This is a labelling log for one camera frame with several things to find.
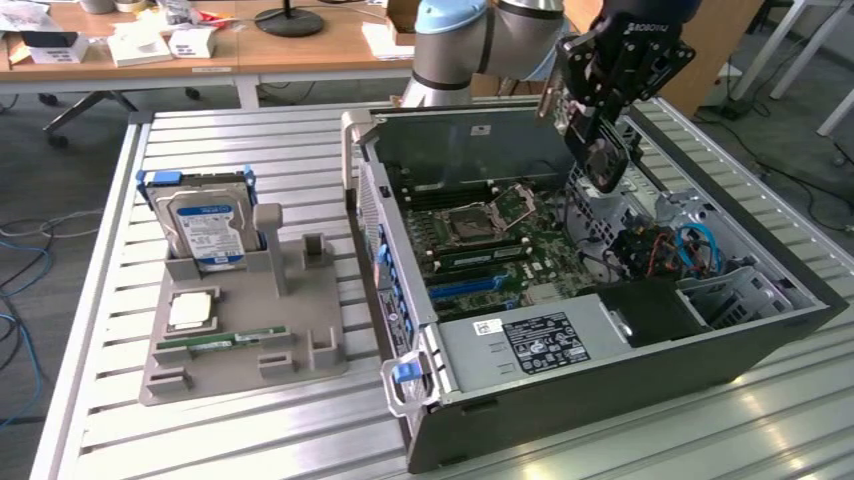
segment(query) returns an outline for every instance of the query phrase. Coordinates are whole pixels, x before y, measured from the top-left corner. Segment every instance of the power supply label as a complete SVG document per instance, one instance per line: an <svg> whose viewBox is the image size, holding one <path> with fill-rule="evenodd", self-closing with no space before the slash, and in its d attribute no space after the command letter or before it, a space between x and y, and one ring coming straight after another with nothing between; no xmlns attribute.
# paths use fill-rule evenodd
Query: power supply label
<svg viewBox="0 0 854 480"><path fill-rule="evenodd" d="M563 312L505 323L504 335L528 375L589 360Z"/></svg>

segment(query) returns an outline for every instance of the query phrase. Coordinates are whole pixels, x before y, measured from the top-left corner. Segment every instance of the chair wheel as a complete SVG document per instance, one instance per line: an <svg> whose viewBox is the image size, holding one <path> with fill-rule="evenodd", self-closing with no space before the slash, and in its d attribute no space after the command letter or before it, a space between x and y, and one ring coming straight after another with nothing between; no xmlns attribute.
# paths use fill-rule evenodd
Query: chair wheel
<svg viewBox="0 0 854 480"><path fill-rule="evenodd" d="M186 95L186 98L190 100L198 100L201 98L201 93L198 93L198 90L194 88L185 88L184 95Z"/></svg>
<svg viewBox="0 0 854 480"><path fill-rule="evenodd" d="M68 137L62 135L48 135L48 145L53 148L65 148L68 146Z"/></svg>
<svg viewBox="0 0 854 480"><path fill-rule="evenodd" d="M40 93L38 101L48 107L54 107L56 105L58 105L56 95L50 95L49 93Z"/></svg>

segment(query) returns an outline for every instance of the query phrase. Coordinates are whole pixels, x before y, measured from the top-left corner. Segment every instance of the cable on floor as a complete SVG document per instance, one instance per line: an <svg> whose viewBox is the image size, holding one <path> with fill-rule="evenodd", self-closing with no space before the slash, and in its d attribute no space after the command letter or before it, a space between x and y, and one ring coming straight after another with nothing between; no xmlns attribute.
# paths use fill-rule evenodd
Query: cable on floor
<svg viewBox="0 0 854 480"><path fill-rule="evenodd" d="M5 224L2 227L0 227L0 235L4 237L9 237L9 238L14 238L14 237L28 237L30 235L41 235L44 237L48 236L48 229L53 230L54 227L57 227L61 223L66 222L68 220L73 220L74 218L80 218L80 217L85 217L89 215L101 215L104 213L102 209L96 209L96 210L81 210L78 212L73 212L69 213L68 215L64 215L61 217L56 217L52 218L49 220L46 220L44 223L41 223L41 225L38 226L38 228L33 229L33 230L28 230L24 232L10 232L8 230L5 230L6 225ZM26 220L17 220L14 222L10 223L21 223ZM84 237L86 235L92 235L93 233L97 233L97 228L92 228L89 230L84 230L81 232L74 232L74 233L65 233L65 234L57 234L57 233L52 233L50 237L53 238L77 238L77 237Z"/></svg>
<svg viewBox="0 0 854 480"><path fill-rule="evenodd" d="M33 372L33 377L34 377L34 383L36 383L36 389L32 395L32 398L29 399L29 401L26 402L26 404L20 408L20 410L5 419L5 421L2 423L0 423L0 432L2 431L2 429L12 424L12 422L14 422L14 419L18 417L22 417L26 412L29 411L29 409L36 405L36 402L38 401L38 398L41 397L41 375L38 372L38 362L36 360L36 350L33 348L32 345L32 339L29 338L29 331L26 329L26 327L17 321L17 319L14 317L12 317L10 315L5 315L2 313L0 313L0 318L2 318L4 320L6 320L10 324L17 325L17 331L20 332L22 338L24 338L24 345L26 346L26 352L29 353L29 361L32 363L32 372Z"/></svg>
<svg viewBox="0 0 854 480"><path fill-rule="evenodd" d="M22 223L22 222L32 222L32 223L44 223L45 220L42 219L24 219L24 220L13 220L10 222L4 223L2 225L0 225L0 228L6 228L10 225L14 225L17 223ZM50 251L50 247L53 245L53 229L50 228L48 231L48 239L41 247L41 249L46 252ZM17 323L9 324L8 326L8 330L5 331L5 333L2 334L2 336L0 337L0 342L5 341L9 336L12 334L14 335L14 345L12 346L12 351L9 353L9 356L6 357L6 359L0 363L0 372L5 369L5 367L12 363L12 360L14 359L17 352L20 351L20 347L21 347L21 339L22 339L22 335L20 334L18 325L22 325L24 327L26 327L26 323L24 322L24 318L21 317L20 313L17 312L17 309L14 308L14 304L12 303L9 297L6 295L4 295L4 289L6 287L6 285L14 281L14 279L17 277L20 277L32 267L33 265L36 265L36 263L38 262L38 260L41 260L41 253L38 252L33 258L30 259L30 261L26 263L26 265L24 265L24 267L21 269L18 269L18 271L9 277L6 278L2 283L0 283L0 302L2 302L2 304L5 305L5 308L9 312L9 315L12 317L14 317L17 319ZM41 378L44 379L45 382L52 383L50 378L48 377L46 373L44 372L44 369L41 368L41 364L38 362L38 356L36 355L36 365L38 367L38 373L41 375Z"/></svg>
<svg viewBox="0 0 854 480"><path fill-rule="evenodd" d="M26 281L24 283L24 285L21 285L17 289L12 290L8 293L6 292L0 293L0 297L10 297L10 296L17 295L18 293L21 293L29 287L32 287L33 284L38 280L41 280L44 278L44 276L48 274L48 271L50 270L50 266L53 264L53 261L50 259L50 252L48 252L42 248L38 248L38 247L24 247L21 245L16 245L13 243L4 242L4 241L0 241L0 247L8 248L10 250L18 250L21 252L37 252L40 254L40 256L44 257L44 265L41 267L41 271L36 274L36 276L32 279L29 279L29 281Z"/></svg>
<svg viewBox="0 0 854 480"><path fill-rule="evenodd" d="M26 423L42 423L48 419L46 416L40 415L34 417L14 417L14 418L0 418L0 423L9 422L8 425L24 425Z"/></svg>
<svg viewBox="0 0 854 480"><path fill-rule="evenodd" d="M14 95L12 97L12 103L9 103L8 105L4 105L0 103L0 115L2 115L5 112L8 112L14 108L14 104L17 103L17 97L18 95Z"/></svg>
<svg viewBox="0 0 854 480"><path fill-rule="evenodd" d="M839 143L835 140L831 140L831 142L832 142L834 148L842 154L842 158L844 158L844 161L848 162L851 165L854 165L854 159L851 159L851 156L848 155L848 152L844 151L844 148L842 148L842 145L839 145Z"/></svg>
<svg viewBox="0 0 854 480"><path fill-rule="evenodd" d="M308 90L305 90L305 93L303 93L303 96L299 97L299 99L293 100L292 102L288 102L287 105L299 105L307 98L308 95L311 95L311 91L315 89L315 85L317 82L311 82L311 85L308 86ZM264 97L263 100L268 100L269 97L277 99L277 100L284 100L281 97L277 97L276 95L273 95L271 92L268 92L267 90L264 90L264 85L259 85L261 92L264 92L268 97Z"/></svg>
<svg viewBox="0 0 854 480"><path fill-rule="evenodd" d="M771 83L771 81L774 80L774 78L779 74L779 72L783 69L783 67L786 66L786 64L800 54L800 50L798 50L798 46L802 45L808 39L812 38L812 36L818 32L818 30L830 21L830 18L832 17L832 15L836 13L836 10L842 6L842 2L844 2L844 0L839 0L836 2L836 5L832 7L832 9L830 11L830 14L824 18L824 20L818 24L818 26L815 27L815 30L812 30L812 33L810 33L808 35L804 35L803 38L800 38L791 45L791 47L788 47L788 51L784 54L783 61L779 62L779 64L776 65L776 68L774 69L774 72L771 73L771 76L762 82L762 84L754 90L752 96L750 97L750 102L748 102L747 109L744 109L742 112L738 112L739 115L743 115L744 113L747 113L748 111L752 110L762 118L768 118L771 116L771 110L759 101L759 93L762 92L762 89L768 85L768 83ZM731 84L731 82L730 82L730 79L731 79L731 75L730 75L731 65L730 64L727 64L726 97L731 102L734 102L735 100L732 100L732 97L730 95L730 84ZM763 111L758 110L756 105L759 105L762 107Z"/></svg>
<svg viewBox="0 0 854 480"><path fill-rule="evenodd" d="M714 120L708 120L703 117L700 117L699 115L695 115L695 117L700 120L699 122L695 122L700 125L706 124L706 125L715 125L722 127L735 138L735 141L739 143L739 145L742 146L742 148L744 149L744 151L750 154L750 156L752 157L754 161L756 162L756 164L759 164L763 168L766 168L767 170L780 174L783 177L786 177L788 180L791 180L794 183L798 184L798 186L807 192L807 215L810 216L810 219L822 227L824 227L827 230L831 230L834 232L847 232L848 230L844 228L844 226L834 226L834 225L828 225L826 222L823 222L815 215L814 212L814 206L815 206L815 197L812 194L812 191L810 190L810 188L814 188L815 190L826 193L827 195L832 196L834 198L842 200L844 202L844 204L848 207L848 211L854 211L854 204L851 204L851 202L842 198L839 195L836 195L832 192L826 191L824 189L822 189L818 185L811 184L810 182L799 179L798 177L787 174L783 170L780 170L779 168L774 167L772 165L768 165L767 163L764 163L760 160L759 155L756 154L756 152L747 146L747 144L744 143L744 140L742 139L740 135L738 135L738 133L735 132L735 130L732 130L730 128L730 126L727 124L724 124L723 122L719 121L714 121Z"/></svg>
<svg viewBox="0 0 854 480"><path fill-rule="evenodd" d="M276 85L273 83L263 83L261 85L264 87L275 88L276 90L284 90L285 88L288 88L291 86L291 82L285 82L284 85Z"/></svg>

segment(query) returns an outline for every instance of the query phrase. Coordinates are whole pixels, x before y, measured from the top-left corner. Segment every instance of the paper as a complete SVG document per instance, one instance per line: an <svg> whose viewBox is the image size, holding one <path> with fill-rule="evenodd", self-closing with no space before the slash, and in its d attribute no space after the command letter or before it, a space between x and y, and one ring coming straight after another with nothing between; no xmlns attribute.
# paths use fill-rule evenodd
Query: paper
<svg viewBox="0 0 854 480"><path fill-rule="evenodd" d="M33 2L0 1L0 31L61 32L48 15L49 7Z"/></svg>
<svg viewBox="0 0 854 480"><path fill-rule="evenodd" d="M415 56L415 47L395 45L391 32L384 24L363 23L361 34L377 60L411 60Z"/></svg>

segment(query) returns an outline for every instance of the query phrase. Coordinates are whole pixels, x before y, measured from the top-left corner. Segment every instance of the metal case side panel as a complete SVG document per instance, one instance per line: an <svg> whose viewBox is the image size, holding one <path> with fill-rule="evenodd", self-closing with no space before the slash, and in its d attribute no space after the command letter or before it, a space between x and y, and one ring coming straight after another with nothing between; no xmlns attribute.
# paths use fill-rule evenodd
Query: metal case side panel
<svg viewBox="0 0 854 480"><path fill-rule="evenodd" d="M408 470L429 471L728 383L831 316L826 309L439 408L419 422Z"/></svg>

